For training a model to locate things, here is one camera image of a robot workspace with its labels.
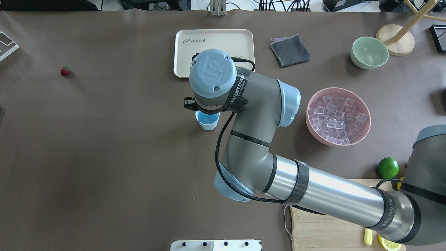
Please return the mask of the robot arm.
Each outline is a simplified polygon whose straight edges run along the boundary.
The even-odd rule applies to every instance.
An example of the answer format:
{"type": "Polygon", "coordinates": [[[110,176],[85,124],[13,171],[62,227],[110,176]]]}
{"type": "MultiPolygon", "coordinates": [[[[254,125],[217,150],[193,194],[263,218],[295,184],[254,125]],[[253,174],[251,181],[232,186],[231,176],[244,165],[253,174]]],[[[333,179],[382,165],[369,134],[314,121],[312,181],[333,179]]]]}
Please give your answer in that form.
{"type": "Polygon", "coordinates": [[[220,156],[215,187],[237,200],[278,203],[332,216],[377,231],[399,244],[445,241],[445,125],[422,129],[412,145],[399,191],[366,187],[270,151],[278,127],[288,127],[300,107],[299,90],[236,65],[221,50],[191,58],[193,97],[186,109],[207,115],[231,111],[235,118],[220,156]]]}

